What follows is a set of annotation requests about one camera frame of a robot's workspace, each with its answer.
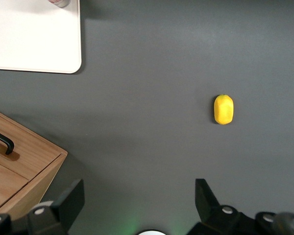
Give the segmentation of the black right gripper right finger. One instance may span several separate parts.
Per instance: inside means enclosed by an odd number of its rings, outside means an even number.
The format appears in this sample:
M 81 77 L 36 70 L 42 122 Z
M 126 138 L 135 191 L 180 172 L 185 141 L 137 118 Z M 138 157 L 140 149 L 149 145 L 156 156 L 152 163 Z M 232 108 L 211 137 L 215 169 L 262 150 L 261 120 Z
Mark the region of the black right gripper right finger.
M 232 206 L 221 205 L 204 179 L 196 179 L 195 205 L 200 222 L 189 230 L 189 235 L 251 234 L 251 219 Z

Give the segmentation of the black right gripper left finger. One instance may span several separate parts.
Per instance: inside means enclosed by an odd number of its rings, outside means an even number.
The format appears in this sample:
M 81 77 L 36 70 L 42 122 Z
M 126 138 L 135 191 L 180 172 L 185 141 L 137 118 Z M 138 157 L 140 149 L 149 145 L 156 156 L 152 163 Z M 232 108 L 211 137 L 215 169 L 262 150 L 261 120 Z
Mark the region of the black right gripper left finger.
M 39 203 L 27 214 L 30 235 L 67 235 L 85 204 L 84 181 L 78 179 L 54 201 Z

